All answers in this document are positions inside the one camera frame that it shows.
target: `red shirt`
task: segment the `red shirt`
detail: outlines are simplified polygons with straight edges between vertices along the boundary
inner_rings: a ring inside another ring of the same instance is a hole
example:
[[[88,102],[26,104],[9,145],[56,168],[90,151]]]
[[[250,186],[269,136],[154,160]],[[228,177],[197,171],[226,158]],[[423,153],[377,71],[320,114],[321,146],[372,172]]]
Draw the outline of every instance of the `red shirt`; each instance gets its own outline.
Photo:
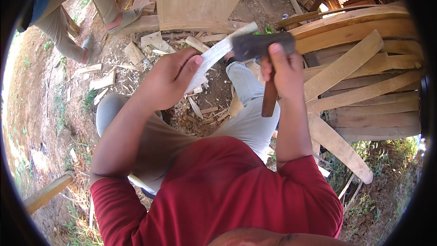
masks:
[[[337,237],[343,207],[312,156],[269,170],[242,141],[201,139],[167,173],[149,212],[127,179],[91,187],[108,245],[206,245],[229,230]]]

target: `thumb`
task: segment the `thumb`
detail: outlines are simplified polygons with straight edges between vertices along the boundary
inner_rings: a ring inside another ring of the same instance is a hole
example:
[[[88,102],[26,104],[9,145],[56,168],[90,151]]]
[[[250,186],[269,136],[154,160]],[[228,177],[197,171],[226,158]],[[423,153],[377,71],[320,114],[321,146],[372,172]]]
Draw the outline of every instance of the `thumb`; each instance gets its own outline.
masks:
[[[191,57],[181,68],[179,75],[176,77],[176,82],[184,87],[187,87],[194,74],[203,63],[203,58],[200,55]]]
[[[283,70],[290,66],[288,57],[284,52],[284,48],[279,43],[273,43],[269,46],[269,54],[272,64],[276,71]]]

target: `gray slipper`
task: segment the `gray slipper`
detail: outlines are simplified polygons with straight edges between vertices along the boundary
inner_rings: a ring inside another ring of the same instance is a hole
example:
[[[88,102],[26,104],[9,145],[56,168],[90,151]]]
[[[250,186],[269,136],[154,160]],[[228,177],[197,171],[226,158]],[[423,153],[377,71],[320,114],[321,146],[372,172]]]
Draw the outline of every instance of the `gray slipper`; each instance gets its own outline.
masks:
[[[133,10],[128,10],[128,11],[122,11],[122,23],[118,26],[116,26],[113,29],[108,30],[108,33],[116,33],[118,30],[123,29],[124,27],[126,27],[127,25],[131,24],[132,22],[134,22],[135,20],[137,20],[142,13],[142,8],[136,8]]]
[[[88,56],[86,57],[86,61],[85,61],[85,64],[88,65],[88,62],[90,61],[91,52],[93,51],[93,36],[90,33],[86,36],[86,39],[82,44],[82,47],[88,50]]]

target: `hand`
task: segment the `hand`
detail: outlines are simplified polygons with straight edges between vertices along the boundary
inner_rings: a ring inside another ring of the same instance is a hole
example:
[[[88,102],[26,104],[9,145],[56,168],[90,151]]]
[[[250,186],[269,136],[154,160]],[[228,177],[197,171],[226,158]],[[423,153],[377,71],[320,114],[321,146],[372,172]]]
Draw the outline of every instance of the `hand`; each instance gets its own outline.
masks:
[[[278,94],[285,101],[301,102],[303,97],[303,61],[299,53],[286,55],[281,44],[274,43],[268,48],[275,68],[274,84]],[[267,57],[261,59],[261,73],[265,81],[270,81],[272,64]]]
[[[147,74],[138,92],[147,98],[151,110],[166,110],[183,97],[202,62],[200,52],[194,48],[166,54]]]

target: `beige pants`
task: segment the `beige pants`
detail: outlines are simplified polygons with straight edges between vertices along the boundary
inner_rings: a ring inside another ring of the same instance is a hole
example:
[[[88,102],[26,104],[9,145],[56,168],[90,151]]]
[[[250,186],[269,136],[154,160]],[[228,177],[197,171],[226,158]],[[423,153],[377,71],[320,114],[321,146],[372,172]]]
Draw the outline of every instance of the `beige pants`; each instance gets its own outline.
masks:
[[[84,59],[84,50],[68,36],[67,19],[61,9],[61,4],[66,0],[50,0],[41,17],[35,23],[55,44],[58,51],[76,62]],[[103,22],[108,23],[116,18],[120,12],[115,0],[94,0]]]
[[[235,87],[243,109],[210,137],[235,137],[262,158],[266,156],[265,150],[279,121],[279,105],[276,103],[272,117],[261,117],[264,86],[242,62],[231,63],[226,68],[226,73]],[[96,114],[99,136],[103,135],[128,99],[129,96],[117,93],[109,94],[102,99]],[[156,194],[172,162],[184,149],[199,139],[177,131],[156,114],[152,115],[144,127],[134,170],[129,179],[137,186]]]

